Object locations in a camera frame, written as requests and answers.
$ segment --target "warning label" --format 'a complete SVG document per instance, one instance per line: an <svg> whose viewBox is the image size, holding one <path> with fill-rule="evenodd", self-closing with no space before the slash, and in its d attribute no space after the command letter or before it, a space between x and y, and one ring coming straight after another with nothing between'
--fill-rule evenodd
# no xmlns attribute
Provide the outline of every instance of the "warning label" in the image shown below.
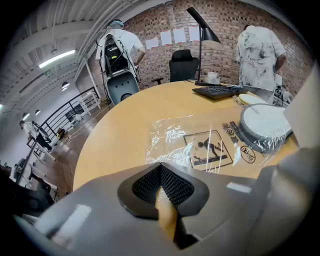
<svg viewBox="0 0 320 256"><path fill-rule="evenodd" d="M194 169L208 171L233 163L228 149L216 130L185 135L184 140L187 145L192 144L189 154Z"/></svg>

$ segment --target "plastic wrap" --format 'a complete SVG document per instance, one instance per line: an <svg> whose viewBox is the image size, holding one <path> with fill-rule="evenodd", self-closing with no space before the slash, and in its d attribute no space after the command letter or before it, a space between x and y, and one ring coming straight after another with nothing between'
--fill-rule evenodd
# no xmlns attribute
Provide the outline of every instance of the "plastic wrap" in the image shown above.
<svg viewBox="0 0 320 256"><path fill-rule="evenodd" d="M251 133L250 140L244 138L248 133L239 126L247 108L239 105L157 121L150 133L145 163L174 163L210 173L257 178L261 168L283 146L288 131L271 126L264 138ZM277 121L273 116L260 113L256 122L272 124Z"/></svg>

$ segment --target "paper on wall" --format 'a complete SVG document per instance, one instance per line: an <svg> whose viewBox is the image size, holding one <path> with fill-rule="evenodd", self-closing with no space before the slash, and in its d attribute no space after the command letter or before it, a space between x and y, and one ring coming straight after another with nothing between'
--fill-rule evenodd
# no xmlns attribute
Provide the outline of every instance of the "paper on wall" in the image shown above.
<svg viewBox="0 0 320 256"><path fill-rule="evenodd" d="M199 27L198 26L189 26L189 35L191 42L199 42Z"/></svg>
<svg viewBox="0 0 320 256"><path fill-rule="evenodd" d="M184 28L175 28L173 30L174 42L176 44L182 44L186 42L186 34Z"/></svg>
<svg viewBox="0 0 320 256"><path fill-rule="evenodd" d="M160 32L160 36L163 46L172 45L171 30Z"/></svg>
<svg viewBox="0 0 320 256"><path fill-rule="evenodd" d="M155 37L150 40L145 40L145 46L147 50L154 47L158 47L159 46L158 38Z"/></svg>

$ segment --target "metal railing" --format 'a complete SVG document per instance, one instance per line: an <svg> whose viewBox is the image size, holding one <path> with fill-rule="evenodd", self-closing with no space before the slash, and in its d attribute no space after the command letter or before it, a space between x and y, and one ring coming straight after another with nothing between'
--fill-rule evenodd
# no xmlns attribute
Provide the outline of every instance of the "metal railing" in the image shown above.
<svg viewBox="0 0 320 256"><path fill-rule="evenodd" d="M88 92L92 92L95 97L99 99L95 88L91 87L63 104L40 125L48 134L50 140L56 136L59 128L63 128L68 123L72 123L74 121L75 114L81 114L84 112L79 99L82 98L83 94L87 94ZM88 97L83 100L83 102L87 108L90 108L93 104L95 104L93 97Z"/></svg>

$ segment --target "wooden floor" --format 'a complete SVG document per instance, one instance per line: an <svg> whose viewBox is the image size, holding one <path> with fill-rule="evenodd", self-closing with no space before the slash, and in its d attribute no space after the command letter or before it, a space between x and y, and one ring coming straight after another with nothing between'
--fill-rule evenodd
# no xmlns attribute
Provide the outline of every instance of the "wooden floor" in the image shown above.
<svg viewBox="0 0 320 256"><path fill-rule="evenodd" d="M109 107L102 105L101 109L96 108L94 112L91 111L91 116L83 116L83 119L77 123L74 129L69 131L57 146L53 147L52 156L56 159L55 161L45 155L43 162L39 160L35 162L35 167L45 174L44 180L58 187L60 196L57 197L57 200L72 192L75 170L81 149L93 128L108 111ZM69 142L65 139L70 135L72 139ZM32 189L35 189L35 186L37 186L37 182L32 182Z"/></svg>

